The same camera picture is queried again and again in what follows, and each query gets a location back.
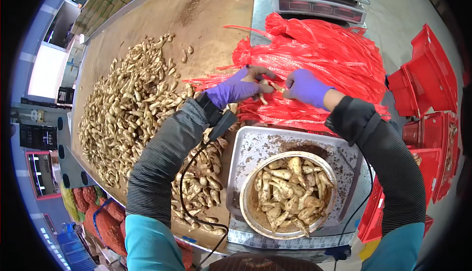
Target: purple glove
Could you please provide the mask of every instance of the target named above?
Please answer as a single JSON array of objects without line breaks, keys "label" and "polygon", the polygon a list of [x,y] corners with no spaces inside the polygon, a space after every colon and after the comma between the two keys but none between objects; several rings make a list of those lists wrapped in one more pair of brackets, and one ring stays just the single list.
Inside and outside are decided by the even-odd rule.
[{"label": "purple glove", "polygon": [[291,72],[285,84],[288,90],[284,92],[284,98],[297,99],[303,103],[327,110],[323,105],[323,98],[326,92],[329,89],[334,89],[334,87],[322,83],[309,70],[297,69]]},{"label": "purple glove", "polygon": [[208,98],[219,109],[225,108],[228,103],[243,101],[257,93],[272,93],[273,87],[254,81],[264,79],[262,74],[271,79],[276,78],[276,75],[265,67],[246,65],[232,77],[204,91],[204,93],[208,94]]}]

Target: teal shirt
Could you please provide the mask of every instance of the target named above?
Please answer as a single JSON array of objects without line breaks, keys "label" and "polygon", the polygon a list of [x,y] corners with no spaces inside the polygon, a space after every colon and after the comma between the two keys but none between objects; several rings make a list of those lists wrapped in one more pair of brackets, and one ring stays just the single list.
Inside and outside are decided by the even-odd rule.
[{"label": "teal shirt", "polygon": [[[388,233],[362,271],[410,271],[416,265],[423,240],[424,223],[408,224]],[[185,270],[182,251],[162,222],[140,215],[126,217],[127,266],[133,270]]]}]

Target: gloved hand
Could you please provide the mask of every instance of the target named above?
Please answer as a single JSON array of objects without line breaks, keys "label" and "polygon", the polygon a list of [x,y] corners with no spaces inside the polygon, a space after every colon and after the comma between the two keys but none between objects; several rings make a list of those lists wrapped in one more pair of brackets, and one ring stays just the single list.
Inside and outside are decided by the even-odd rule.
[{"label": "gloved hand", "polygon": [[246,65],[232,77],[204,91],[204,93],[208,94],[208,98],[219,109],[225,108],[228,103],[243,101],[257,93],[272,93],[273,87],[254,81],[264,79],[262,74],[271,79],[276,78],[276,75],[265,67]]},{"label": "gloved hand", "polygon": [[327,86],[318,80],[315,75],[306,69],[297,69],[291,72],[285,82],[288,90],[283,93],[287,99],[297,99],[303,103],[311,104],[318,108],[324,108],[323,98],[332,86]]}]

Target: wooden table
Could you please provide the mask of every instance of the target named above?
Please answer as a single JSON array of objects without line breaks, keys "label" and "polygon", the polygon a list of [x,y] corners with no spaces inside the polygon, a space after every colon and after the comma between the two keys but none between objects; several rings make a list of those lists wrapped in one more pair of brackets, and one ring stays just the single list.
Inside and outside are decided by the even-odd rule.
[{"label": "wooden table", "polygon": [[[166,32],[177,35],[172,43],[164,45],[163,50],[166,57],[174,57],[179,62],[177,72],[181,74],[181,79],[204,77],[214,73],[217,66],[233,64],[231,54],[238,41],[247,36],[248,32],[224,29],[223,26],[233,24],[250,27],[253,2],[254,0],[134,0],[105,22],[88,41],[76,84],[71,151],[90,176],[121,204],[126,205],[125,193],[120,189],[104,187],[95,168],[82,155],[78,139],[78,124],[84,112],[86,97],[93,91],[95,82],[100,76],[109,74],[111,61],[115,57],[124,57],[129,46],[139,43],[145,35],[158,39]],[[193,46],[194,54],[186,64],[182,64],[181,51],[187,49],[188,45]],[[184,85],[180,83],[177,90],[180,91]],[[223,183],[227,180],[231,151],[229,147],[223,155]],[[225,201],[222,200],[219,209],[224,209],[224,213],[219,214],[218,218],[221,223],[228,224],[229,212],[224,204]],[[172,225],[172,230],[178,237],[190,236],[181,225]],[[209,249],[219,240],[208,239],[208,233],[200,230],[193,231],[191,236],[196,240],[195,244]]]}]

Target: metal tray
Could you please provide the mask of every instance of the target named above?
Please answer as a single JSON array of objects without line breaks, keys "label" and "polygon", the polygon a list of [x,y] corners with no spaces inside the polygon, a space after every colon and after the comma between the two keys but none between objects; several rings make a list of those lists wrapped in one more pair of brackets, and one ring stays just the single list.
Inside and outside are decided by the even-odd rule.
[{"label": "metal tray", "polygon": [[236,134],[229,168],[226,207],[242,216],[239,193],[246,177],[264,159],[286,151],[307,151],[321,156],[333,168],[338,180],[338,196],[323,226],[334,226],[343,220],[352,199],[360,170],[357,170],[356,146],[344,139],[279,128],[245,126]]}]

